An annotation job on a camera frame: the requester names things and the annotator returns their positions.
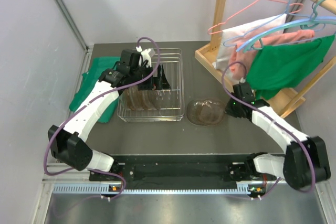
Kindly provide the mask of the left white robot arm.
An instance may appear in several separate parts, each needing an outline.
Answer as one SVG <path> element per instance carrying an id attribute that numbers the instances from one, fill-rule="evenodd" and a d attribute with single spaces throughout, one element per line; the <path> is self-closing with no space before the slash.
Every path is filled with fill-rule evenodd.
<path id="1" fill-rule="evenodd" d="M 47 153 L 71 169 L 100 170 L 107 180 L 116 179 L 119 168 L 114 164 L 114 158 L 92 150 L 86 140 L 104 111 L 124 91 L 131 87 L 145 91 L 167 87 L 162 83 L 162 66 L 159 63 L 152 64 L 152 57 L 159 54 L 153 48 L 142 49 L 141 46 L 135 50 L 123 50 L 120 60 L 99 74 L 93 89 L 74 114 L 60 126 L 50 127 Z"/>

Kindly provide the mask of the clear glass plate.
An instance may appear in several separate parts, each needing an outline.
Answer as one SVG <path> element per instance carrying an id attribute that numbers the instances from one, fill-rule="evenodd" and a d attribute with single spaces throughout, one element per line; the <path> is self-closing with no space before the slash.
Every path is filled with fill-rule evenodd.
<path id="1" fill-rule="evenodd" d="M 144 110 L 144 103 L 143 103 L 141 91 L 136 90 L 134 99 L 136 100 L 137 110 Z"/>
<path id="2" fill-rule="evenodd" d="M 123 105 L 123 107 L 128 110 L 130 109 L 130 97 L 129 97 L 129 92 L 128 89 L 124 90 L 123 93 L 120 96 L 120 101 Z"/>
<path id="3" fill-rule="evenodd" d="M 151 102 L 149 100 L 149 96 L 148 96 L 148 90 L 141 90 L 141 98 L 142 98 L 142 102 L 143 102 L 143 108 L 145 110 L 148 110 L 151 108 Z"/>
<path id="4" fill-rule="evenodd" d="M 186 109 L 188 120 L 195 125 L 210 125 L 211 107 L 207 99 L 192 100 Z"/>

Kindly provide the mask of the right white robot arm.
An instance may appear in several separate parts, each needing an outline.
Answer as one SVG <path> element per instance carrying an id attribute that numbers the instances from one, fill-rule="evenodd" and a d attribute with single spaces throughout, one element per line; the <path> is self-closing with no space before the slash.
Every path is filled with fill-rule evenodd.
<path id="1" fill-rule="evenodd" d="M 248 119 L 262 129 L 282 149 L 283 156 L 251 154 L 245 161 L 245 174 L 252 180 L 263 174 L 283 178 L 295 190 L 312 189 L 331 177 L 325 142 L 308 136 L 281 118 L 263 99 L 256 99 L 248 83 L 238 83 L 229 93 L 225 112 Z"/>

